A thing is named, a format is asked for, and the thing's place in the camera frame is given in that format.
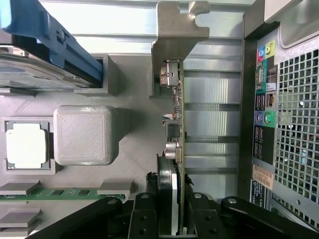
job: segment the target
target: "silver metal panel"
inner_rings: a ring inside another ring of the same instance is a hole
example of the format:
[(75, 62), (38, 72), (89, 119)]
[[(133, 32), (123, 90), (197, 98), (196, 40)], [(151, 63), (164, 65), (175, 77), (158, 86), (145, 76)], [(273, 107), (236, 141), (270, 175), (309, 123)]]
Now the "silver metal panel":
[(207, 193), (214, 199), (235, 195), (236, 175), (189, 175), (194, 191)]
[[(110, 4), (119, 4), (118, 2), (123, 2), (123, 4), (128, 4), (127, 2), (132, 2), (131, 4), (139, 5), (144, 4), (146, 1), (144, 0), (40, 0), (40, 2), (76, 2), (76, 3), (94, 3), (94, 4), (105, 4), (109, 2)], [(150, 5), (154, 5), (160, 0), (148, 0), (147, 3)], [(182, 2), (192, 2), (193, 0), (183, 0)], [(235, 4), (235, 5), (251, 5), (255, 0), (208, 0), (207, 2), (213, 4)]]
[[(156, 36), (129, 36), (129, 35), (105, 35), (105, 34), (76, 34), (77, 41), (85, 46), (85, 49), (93, 54), (150, 54), (151, 44)], [(228, 41), (228, 38), (214, 38), (197, 44), (190, 52), (193, 58), (224, 58), (239, 59), (241, 45), (239, 40)]]
[[(156, 36), (155, 5), (141, 6), (123, 4), (85, 4), (43, 2), (43, 6), (72, 34), (121, 34), (121, 35), (154, 35)], [(208, 26), (211, 37), (241, 36), (241, 12), (218, 12), (198, 16), (198, 26)]]
[(187, 136), (237, 136), (239, 112), (186, 111)]
[(186, 168), (236, 168), (236, 155), (188, 155), (186, 156)]
[(237, 155), (236, 143), (186, 143), (186, 155)]
[(238, 78), (185, 78), (185, 102), (239, 103)]
[(197, 59), (186, 58), (185, 70), (193, 71), (230, 71), (240, 72), (241, 63), (239, 59)]

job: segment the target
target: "textured plastic block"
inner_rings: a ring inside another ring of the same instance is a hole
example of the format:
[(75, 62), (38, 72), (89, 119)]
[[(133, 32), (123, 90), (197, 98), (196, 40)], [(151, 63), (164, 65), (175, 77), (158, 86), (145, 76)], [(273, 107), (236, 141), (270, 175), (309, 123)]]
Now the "textured plastic block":
[(107, 106), (61, 106), (53, 115), (54, 159), (61, 165), (109, 165), (128, 133), (127, 110)]

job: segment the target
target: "ethernet port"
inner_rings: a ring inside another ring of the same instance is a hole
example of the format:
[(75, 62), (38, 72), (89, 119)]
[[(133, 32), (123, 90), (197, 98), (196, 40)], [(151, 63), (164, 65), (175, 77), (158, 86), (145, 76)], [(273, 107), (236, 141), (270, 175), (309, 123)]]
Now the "ethernet port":
[(275, 97), (274, 94), (267, 94), (266, 95), (266, 107), (267, 108), (272, 108), (275, 104)]

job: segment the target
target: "sticker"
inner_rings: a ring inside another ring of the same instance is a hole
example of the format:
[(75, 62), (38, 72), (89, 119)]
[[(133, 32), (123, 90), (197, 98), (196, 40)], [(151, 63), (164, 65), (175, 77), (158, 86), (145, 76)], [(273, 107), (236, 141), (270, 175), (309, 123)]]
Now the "sticker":
[(274, 174), (256, 164), (253, 165), (253, 179), (264, 185), (266, 188), (270, 190), (273, 189)]
[(266, 208), (267, 189), (256, 180), (251, 180), (250, 184), (250, 202)]
[(257, 49), (257, 62), (261, 62), (265, 59), (265, 46)]
[(275, 55), (275, 44), (276, 44), (275, 40), (272, 40), (271, 42), (268, 42), (266, 44), (266, 46), (265, 46), (265, 59)]

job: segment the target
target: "metal bracket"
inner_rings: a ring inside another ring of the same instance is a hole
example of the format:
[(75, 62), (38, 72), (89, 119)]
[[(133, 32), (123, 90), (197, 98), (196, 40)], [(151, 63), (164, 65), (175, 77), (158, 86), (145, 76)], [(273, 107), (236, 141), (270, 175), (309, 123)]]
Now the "metal bracket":
[(194, 46), (209, 37), (209, 27), (198, 27), (195, 17), (209, 13), (206, 1), (195, 1), (188, 5), (188, 13), (180, 13), (179, 3), (159, 2), (157, 4), (158, 38), (152, 44), (152, 65), (154, 77), (159, 77), (161, 67), (167, 60), (183, 61)]

